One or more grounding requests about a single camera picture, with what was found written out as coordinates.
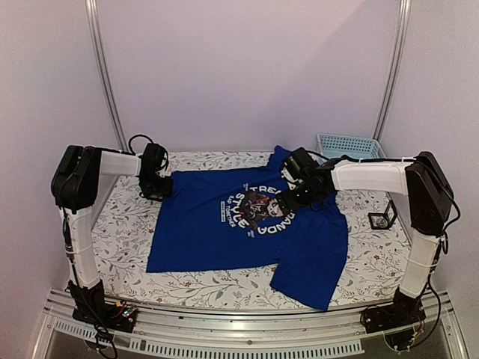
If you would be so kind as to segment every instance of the laundry basket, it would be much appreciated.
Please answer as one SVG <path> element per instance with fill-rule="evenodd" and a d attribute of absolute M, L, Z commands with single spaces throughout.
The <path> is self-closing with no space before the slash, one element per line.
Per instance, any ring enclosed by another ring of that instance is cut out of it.
<path fill-rule="evenodd" d="M 354 159 L 379 158 L 379 142 L 371 138 L 339 135 L 317 135 L 318 152 L 329 159 L 348 155 Z"/>

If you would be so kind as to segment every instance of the blue fabric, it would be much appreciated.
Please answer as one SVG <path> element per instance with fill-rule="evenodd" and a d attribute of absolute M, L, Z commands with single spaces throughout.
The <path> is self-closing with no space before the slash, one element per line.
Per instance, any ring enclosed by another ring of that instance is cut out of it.
<path fill-rule="evenodd" d="M 319 212 L 306 207 L 281 216 L 274 196 L 287 189 L 279 168 L 289 153 L 276 147 L 260 168 L 173 172 L 174 193 L 160 210 L 147 272 L 279 263 L 272 288 L 327 310 L 347 258 L 347 222 L 335 194 Z"/>

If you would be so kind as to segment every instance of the floral pattern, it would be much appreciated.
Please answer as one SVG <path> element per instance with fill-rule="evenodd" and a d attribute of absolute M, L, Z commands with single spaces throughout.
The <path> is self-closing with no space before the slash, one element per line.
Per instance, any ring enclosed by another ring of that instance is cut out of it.
<path fill-rule="evenodd" d="M 265 165 L 269 153 L 172 153 L 168 171 L 205 171 Z M 367 214 L 388 198 L 374 191 L 338 193 L 347 217 L 349 250 L 331 307 L 393 296 L 406 267 L 409 243 L 396 221 L 372 230 Z M 143 302 L 225 309 L 295 309 L 303 304 L 269 286 L 276 266 L 229 271 L 146 273 L 161 203 L 140 198 L 138 179 L 120 177 L 92 230 L 106 293 Z"/>

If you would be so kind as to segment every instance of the blue shirt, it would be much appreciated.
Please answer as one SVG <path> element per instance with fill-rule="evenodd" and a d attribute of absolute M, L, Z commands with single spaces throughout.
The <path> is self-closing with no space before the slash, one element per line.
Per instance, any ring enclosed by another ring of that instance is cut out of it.
<path fill-rule="evenodd" d="M 320 210 L 284 216 L 287 189 L 277 146 L 267 166 L 173 172 L 159 212 L 147 272 L 243 269 L 278 263 L 271 287 L 327 310 L 347 258 L 347 222 L 331 194 Z"/>

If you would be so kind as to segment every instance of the cartoon character print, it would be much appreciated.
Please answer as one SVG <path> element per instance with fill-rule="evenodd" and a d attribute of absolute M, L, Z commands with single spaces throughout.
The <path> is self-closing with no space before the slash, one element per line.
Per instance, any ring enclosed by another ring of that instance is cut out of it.
<path fill-rule="evenodd" d="M 284 217 L 279 208 L 278 200 L 256 191 L 247 191 L 239 204 L 239 213 L 253 230 L 258 228 L 258 222 L 271 217 Z"/>

